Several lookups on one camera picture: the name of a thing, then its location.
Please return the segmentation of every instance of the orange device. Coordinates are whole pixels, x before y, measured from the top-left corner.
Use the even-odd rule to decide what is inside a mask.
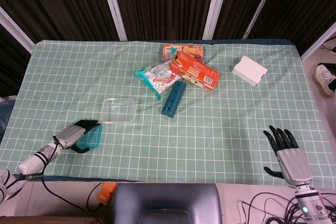
[[[206,91],[212,91],[219,80],[219,72],[181,51],[177,51],[170,70]]]
[[[117,183],[103,183],[102,188],[98,193],[97,200],[100,203],[107,205],[116,192],[115,190],[117,189],[117,186]]]
[[[163,44],[162,47],[163,61],[168,61],[172,59],[173,55],[170,54],[172,47],[175,48],[176,51],[182,51],[185,54],[193,57],[195,60],[203,62],[203,46],[181,45],[181,44]]]

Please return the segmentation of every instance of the orange snack box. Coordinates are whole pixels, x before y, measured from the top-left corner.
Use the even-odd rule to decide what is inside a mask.
[[[212,91],[219,80],[219,72],[181,51],[177,51],[170,70],[206,91]]]
[[[162,47],[162,60],[167,61],[172,59],[172,55],[170,55],[171,48],[175,48],[176,51],[182,51],[185,54],[193,57],[195,60],[199,62],[203,62],[203,46],[196,45],[180,45],[180,44],[163,44]]]

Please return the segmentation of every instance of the plastic wrapper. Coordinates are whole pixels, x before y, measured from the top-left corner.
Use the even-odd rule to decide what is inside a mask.
[[[159,100],[165,90],[169,89],[177,80],[181,79],[179,75],[169,69],[171,62],[172,61],[169,60],[135,72],[136,76],[155,92]]]

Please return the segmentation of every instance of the black curtain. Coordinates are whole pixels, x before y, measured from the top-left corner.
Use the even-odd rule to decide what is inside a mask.
[[[202,39],[211,0],[118,0],[128,40]]]
[[[214,39],[242,39],[261,0],[223,0]]]
[[[119,40],[107,0],[0,0],[33,42]]]
[[[0,25],[0,97],[17,95],[30,53]]]
[[[283,38],[303,54],[336,22],[336,0],[267,0],[249,38]]]

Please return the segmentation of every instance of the white floor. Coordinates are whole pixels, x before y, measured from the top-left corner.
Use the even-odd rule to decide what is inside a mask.
[[[326,43],[325,46],[336,46]],[[333,125],[336,115],[336,105],[333,98],[325,98],[312,79],[315,67],[320,62],[336,63],[336,56],[329,54],[327,50],[318,49],[314,55],[303,63],[307,79],[316,100],[328,138],[336,154],[336,127]],[[48,187],[55,193],[63,196],[67,200],[86,208],[86,200],[90,191],[98,182],[47,182]],[[289,187],[277,186],[255,186],[255,185],[237,185],[237,184],[217,184],[220,195],[223,223],[244,223],[245,217],[241,208],[242,201],[250,203],[251,199],[261,192],[279,194],[287,199],[293,197],[293,189]],[[90,197],[89,205],[94,208],[97,205],[96,196],[99,189],[96,189]],[[326,196],[330,201],[336,204],[336,195]],[[273,215],[283,216],[287,201],[277,196],[262,194],[253,202],[253,206],[259,208],[251,209],[250,223],[262,223],[264,213],[267,211]],[[96,215],[110,215],[109,206],[102,208]],[[41,182],[28,182],[24,189],[11,200],[5,201],[0,205],[0,216],[85,216],[81,210],[68,205],[66,202],[56,198],[45,190]]]

